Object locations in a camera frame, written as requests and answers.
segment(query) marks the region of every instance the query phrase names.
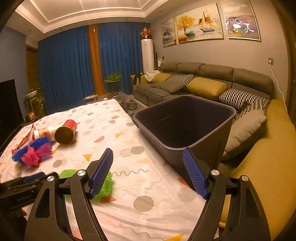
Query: yellow tree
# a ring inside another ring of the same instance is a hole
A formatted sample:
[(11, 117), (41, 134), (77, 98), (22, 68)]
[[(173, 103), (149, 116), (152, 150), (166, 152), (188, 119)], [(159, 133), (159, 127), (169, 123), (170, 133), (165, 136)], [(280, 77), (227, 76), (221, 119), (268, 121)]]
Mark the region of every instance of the yellow tree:
[(178, 19), (178, 29), (184, 29), (184, 35), (186, 35), (186, 29), (194, 24), (195, 19), (189, 16), (182, 16)]

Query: orange curtain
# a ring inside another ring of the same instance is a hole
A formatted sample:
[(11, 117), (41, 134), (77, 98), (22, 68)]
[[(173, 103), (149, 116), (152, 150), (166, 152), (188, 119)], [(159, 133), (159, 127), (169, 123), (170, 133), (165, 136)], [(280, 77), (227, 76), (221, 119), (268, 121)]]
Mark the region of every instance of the orange curtain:
[(91, 68), (93, 72), (94, 87), (96, 94), (103, 95), (106, 94), (106, 91), (102, 79), (97, 24), (89, 26), (89, 46), (91, 52)]

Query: white power cord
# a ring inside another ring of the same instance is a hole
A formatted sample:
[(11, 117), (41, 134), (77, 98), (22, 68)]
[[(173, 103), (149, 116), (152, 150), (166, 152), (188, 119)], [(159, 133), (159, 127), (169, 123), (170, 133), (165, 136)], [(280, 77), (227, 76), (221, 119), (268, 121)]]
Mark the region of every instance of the white power cord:
[[(272, 67), (271, 67), (271, 60), (269, 60), (269, 66), (270, 66), (270, 69), (271, 69), (272, 75), (274, 76), (274, 72), (273, 72)], [(279, 83), (278, 83), (277, 79), (275, 78), (275, 76), (274, 76), (274, 79), (276, 80), (276, 83), (277, 83), (277, 85), (278, 85), (278, 89), (279, 89), (279, 91), (281, 92), (281, 90), (280, 90), (280, 88), (279, 88)], [(284, 101), (284, 104), (285, 104), (286, 110), (287, 110), (287, 112), (288, 112), (288, 109), (287, 109), (287, 106), (286, 106), (286, 103), (285, 103), (285, 97), (284, 97), (283, 92), (281, 92), (281, 94), (283, 95), (283, 101)]]

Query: white cylindrical air conditioner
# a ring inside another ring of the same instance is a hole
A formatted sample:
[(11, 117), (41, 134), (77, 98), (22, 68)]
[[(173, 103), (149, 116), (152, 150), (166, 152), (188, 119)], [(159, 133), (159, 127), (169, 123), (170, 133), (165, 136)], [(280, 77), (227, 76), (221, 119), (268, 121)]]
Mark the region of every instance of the white cylindrical air conditioner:
[(143, 72), (154, 70), (154, 52), (152, 39), (142, 39)]

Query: gray sofa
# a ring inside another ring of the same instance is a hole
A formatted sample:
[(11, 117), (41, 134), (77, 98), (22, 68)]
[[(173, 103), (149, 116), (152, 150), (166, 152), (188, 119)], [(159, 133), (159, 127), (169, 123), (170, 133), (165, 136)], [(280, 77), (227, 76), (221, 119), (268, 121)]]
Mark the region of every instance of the gray sofa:
[[(198, 62), (168, 62), (161, 65), (161, 71), (172, 75), (193, 74), (195, 77), (218, 80), (224, 82), (228, 88), (242, 90), (263, 98), (270, 98), (271, 95), (272, 79), (247, 69)], [(163, 89), (152, 88), (152, 84), (148, 82), (137, 84), (134, 90), (134, 97), (147, 106), (184, 94), (194, 95), (186, 91), (170, 94)]]

